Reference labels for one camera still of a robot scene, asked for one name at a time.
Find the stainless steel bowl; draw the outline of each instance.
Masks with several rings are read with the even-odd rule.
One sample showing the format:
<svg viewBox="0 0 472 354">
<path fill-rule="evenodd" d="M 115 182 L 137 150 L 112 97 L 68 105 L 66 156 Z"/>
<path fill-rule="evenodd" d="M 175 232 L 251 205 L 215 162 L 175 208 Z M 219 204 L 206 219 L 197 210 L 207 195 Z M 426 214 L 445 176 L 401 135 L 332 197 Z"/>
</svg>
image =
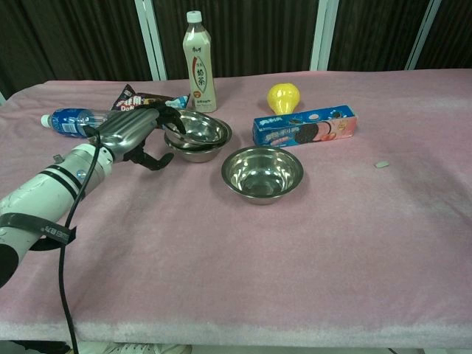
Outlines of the stainless steel bowl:
<svg viewBox="0 0 472 354">
<path fill-rule="evenodd" d="M 189 162 L 207 162 L 214 159 L 223 148 L 224 144 L 218 145 L 217 147 L 211 147 L 209 150 L 202 151 L 191 151 L 184 150 L 176 147 L 170 140 L 168 136 L 164 135 L 164 141 L 169 148 L 173 150 L 174 153 L 181 156 L 184 160 Z"/>
<path fill-rule="evenodd" d="M 174 137 L 174 135 L 172 135 L 172 133 L 168 133 L 168 131 L 166 131 L 164 133 L 164 135 L 170 140 L 170 142 L 172 142 L 173 146 L 175 146 L 176 148 L 182 149 L 182 150 L 205 151 L 205 150 L 210 150 L 210 149 L 213 149 L 213 148 L 217 148 L 221 145 L 225 145 L 229 140 L 231 140 L 233 133 L 232 133 L 231 127 L 229 125 L 227 125 L 224 121 L 216 119 L 216 118 L 213 118 L 213 119 L 216 120 L 218 123 L 220 123 L 221 126 L 223 126 L 224 129 L 225 129 L 225 132 L 223 133 L 224 141 L 221 142 L 220 144 L 195 145 L 195 144 L 191 144 L 189 142 L 185 142 L 185 141 L 180 140 L 180 139 L 177 139 L 177 140 L 171 139 L 171 136 Z"/>
<path fill-rule="evenodd" d="M 303 166 L 278 147 L 253 146 L 228 156 L 221 175 L 229 188 L 254 204 L 272 204 L 299 185 Z"/>
<path fill-rule="evenodd" d="M 182 134 L 174 125 L 164 125 L 167 137 L 175 146 L 189 149 L 201 145 L 219 145 L 228 140 L 225 126 L 219 119 L 189 109 L 177 111 L 181 114 L 186 133 Z"/>
</svg>

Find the blue box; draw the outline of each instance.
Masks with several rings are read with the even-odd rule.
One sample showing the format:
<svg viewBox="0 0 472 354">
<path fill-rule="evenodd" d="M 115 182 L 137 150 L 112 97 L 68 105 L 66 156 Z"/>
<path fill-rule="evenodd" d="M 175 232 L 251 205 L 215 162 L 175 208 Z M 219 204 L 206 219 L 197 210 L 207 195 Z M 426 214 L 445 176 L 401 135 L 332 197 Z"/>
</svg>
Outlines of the blue box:
<svg viewBox="0 0 472 354">
<path fill-rule="evenodd" d="M 347 138 L 353 135 L 357 117 L 348 105 L 313 109 L 254 119 L 256 145 L 291 146 Z"/>
</svg>

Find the black curtain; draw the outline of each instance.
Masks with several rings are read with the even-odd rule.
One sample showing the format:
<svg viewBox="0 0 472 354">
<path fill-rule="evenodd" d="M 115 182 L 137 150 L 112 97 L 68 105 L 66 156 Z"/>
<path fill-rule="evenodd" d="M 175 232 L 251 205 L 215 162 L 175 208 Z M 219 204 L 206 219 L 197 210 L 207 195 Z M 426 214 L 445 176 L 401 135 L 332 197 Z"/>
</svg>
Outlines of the black curtain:
<svg viewBox="0 0 472 354">
<path fill-rule="evenodd" d="M 217 77 L 295 72 L 310 67 L 318 0 L 153 0 L 170 79 L 188 77 L 186 13 L 200 10 L 212 36 Z"/>
<path fill-rule="evenodd" d="M 416 69 L 472 68 L 472 1 L 442 0 Z"/>
<path fill-rule="evenodd" d="M 1 2 L 0 92 L 46 80 L 151 80 L 133 0 Z"/>
<path fill-rule="evenodd" d="M 403 70 L 428 0 L 340 0 L 329 70 Z"/>
</svg>

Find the bottle cap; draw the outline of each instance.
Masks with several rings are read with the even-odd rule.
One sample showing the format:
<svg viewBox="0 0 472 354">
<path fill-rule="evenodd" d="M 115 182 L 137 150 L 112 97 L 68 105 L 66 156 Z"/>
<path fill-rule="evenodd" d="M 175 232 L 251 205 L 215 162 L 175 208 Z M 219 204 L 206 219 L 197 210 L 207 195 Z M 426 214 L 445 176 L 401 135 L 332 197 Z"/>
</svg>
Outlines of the bottle cap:
<svg viewBox="0 0 472 354">
<path fill-rule="evenodd" d="M 201 12 L 200 11 L 189 11 L 187 13 L 187 22 L 189 24 L 198 24 L 201 22 Z"/>
<path fill-rule="evenodd" d="M 46 128 L 51 128 L 51 125 L 49 125 L 49 115 L 48 114 L 44 114 L 41 117 L 41 124 Z"/>
</svg>

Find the stacked bowls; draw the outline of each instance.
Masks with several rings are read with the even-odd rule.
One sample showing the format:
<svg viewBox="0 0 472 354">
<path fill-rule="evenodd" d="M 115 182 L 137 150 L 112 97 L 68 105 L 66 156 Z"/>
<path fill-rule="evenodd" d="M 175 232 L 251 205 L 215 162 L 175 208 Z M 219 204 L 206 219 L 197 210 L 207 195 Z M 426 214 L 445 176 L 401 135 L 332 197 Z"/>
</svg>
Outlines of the stacked bowls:
<svg viewBox="0 0 472 354">
<path fill-rule="evenodd" d="M 215 158 L 231 139 L 231 128 L 225 122 L 189 109 L 177 111 L 186 133 L 182 134 L 174 125 L 165 125 L 164 140 L 183 159 L 207 162 Z"/>
</svg>

